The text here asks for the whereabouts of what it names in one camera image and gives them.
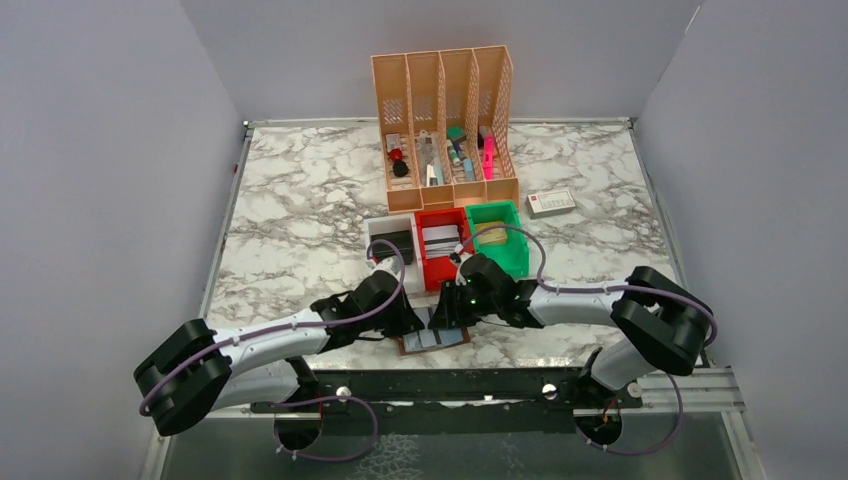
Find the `red plastic bin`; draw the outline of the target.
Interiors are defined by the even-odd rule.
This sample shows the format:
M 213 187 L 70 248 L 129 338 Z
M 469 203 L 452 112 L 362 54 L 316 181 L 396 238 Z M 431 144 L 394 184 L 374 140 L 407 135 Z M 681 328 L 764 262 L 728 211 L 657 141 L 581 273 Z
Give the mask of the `red plastic bin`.
M 466 210 L 462 207 L 458 207 L 442 210 L 421 211 L 415 214 L 415 221 L 417 224 L 417 234 L 420 242 L 420 252 L 423 256 L 425 290 L 428 292 L 437 292 L 444 281 L 452 280 L 455 277 L 457 267 L 450 259 L 450 256 L 433 259 L 424 258 L 421 230 L 424 227 L 458 225 L 461 236 L 461 243 L 459 245 L 461 245 L 465 240 L 469 239 L 471 235 Z

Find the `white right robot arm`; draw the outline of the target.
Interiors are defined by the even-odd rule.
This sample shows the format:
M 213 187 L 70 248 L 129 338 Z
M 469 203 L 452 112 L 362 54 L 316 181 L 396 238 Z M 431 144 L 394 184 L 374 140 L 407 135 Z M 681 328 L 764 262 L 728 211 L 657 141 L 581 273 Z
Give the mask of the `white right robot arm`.
M 581 389 L 594 394 L 613 393 L 654 371 L 688 376 L 716 336 L 712 311 L 651 267 L 635 268 L 621 284 L 565 287 L 516 280 L 475 254 L 458 274 L 443 283 L 429 328 L 466 328 L 491 315 L 518 329 L 618 328 L 623 339 L 593 353 L 581 373 Z

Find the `white plastic bin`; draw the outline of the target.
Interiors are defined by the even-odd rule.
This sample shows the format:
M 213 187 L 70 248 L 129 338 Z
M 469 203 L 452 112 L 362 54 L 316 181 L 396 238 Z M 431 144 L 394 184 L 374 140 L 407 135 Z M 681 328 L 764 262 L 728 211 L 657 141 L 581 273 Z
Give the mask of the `white plastic bin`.
M 417 224 L 413 214 L 391 215 L 377 218 L 365 219 L 363 222 L 365 233 L 365 246 L 368 247 L 373 241 L 371 237 L 379 233 L 387 233 L 400 230 L 410 230 L 414 239 L 415 261 L 405 265 L 405 290 L 407 294 L 417 295 L 425 292 L 425 280 L 423 274 L 423 256 L 420 252 L 420 242 L 417 234 Z

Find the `brown leather card holder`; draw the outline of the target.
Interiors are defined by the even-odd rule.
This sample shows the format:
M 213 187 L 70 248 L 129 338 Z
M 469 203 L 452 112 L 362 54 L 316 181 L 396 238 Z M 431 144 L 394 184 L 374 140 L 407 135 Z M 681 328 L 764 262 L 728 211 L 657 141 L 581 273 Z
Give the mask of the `brown leather card holder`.
M 425 329 L 395 338 L 401 355 L 413 355 L 452 348 L 471 341 L 465 328 L 429 329 L 434 307 L 414 308 L 413 312 L 425 326 Z

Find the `green plastic bin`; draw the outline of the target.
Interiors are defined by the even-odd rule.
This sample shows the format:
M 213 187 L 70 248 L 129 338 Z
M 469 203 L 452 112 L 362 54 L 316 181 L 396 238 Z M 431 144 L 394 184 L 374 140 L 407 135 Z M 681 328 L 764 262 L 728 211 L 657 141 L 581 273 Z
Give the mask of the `green plastic bin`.
M 466 215 L 471 231 L 476 233 L 477 225 L 484 222 L 502 221 L 503 225 L 520 227 L 520 218 L 516 206 L 511 201 L 488 204 L 476 204 L 466 207 Z M 529 248 L 526 237 L 517 231 L 508 230 L 508 242 L 504 245 L 480 246 L 474 239 L 474 248 L 494 260 L 506 273 L 515 279 L 522 279 L 529 273 Z

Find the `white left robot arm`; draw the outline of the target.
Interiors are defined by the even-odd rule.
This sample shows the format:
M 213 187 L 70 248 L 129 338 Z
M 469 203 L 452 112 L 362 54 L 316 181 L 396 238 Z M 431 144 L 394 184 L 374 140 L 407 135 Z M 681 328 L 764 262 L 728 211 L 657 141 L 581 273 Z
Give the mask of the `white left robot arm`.
M 284 401 L 299 388 L 297 357 L 346 347 L 364 332 L 384 338 L 425 329 L 393 274 L 378 270 L 354 290 L 252 327 L 183 323 L 135 369 L 139 413 L 158 433 L 181 433 L 208 413 L 241 403 Z

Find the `peach plastic file organizer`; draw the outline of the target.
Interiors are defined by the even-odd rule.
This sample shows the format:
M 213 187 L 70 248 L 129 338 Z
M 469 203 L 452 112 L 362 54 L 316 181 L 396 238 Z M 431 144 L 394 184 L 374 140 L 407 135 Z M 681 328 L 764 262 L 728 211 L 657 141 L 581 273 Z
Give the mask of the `peach plastic file organizer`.
M 504 45 L 374 55 L 379 139 L 390 213 L 519 201 L 510 124 L 513 63 Z M 446 135 L 465 130 L 462 143 Z M 494 178 L 482 168 L 481 135 L 495 139 Z M 389 151 L 400 148 L 409 175 L 396 178 Z M 428 187 L 426 165 L 440 181 Z

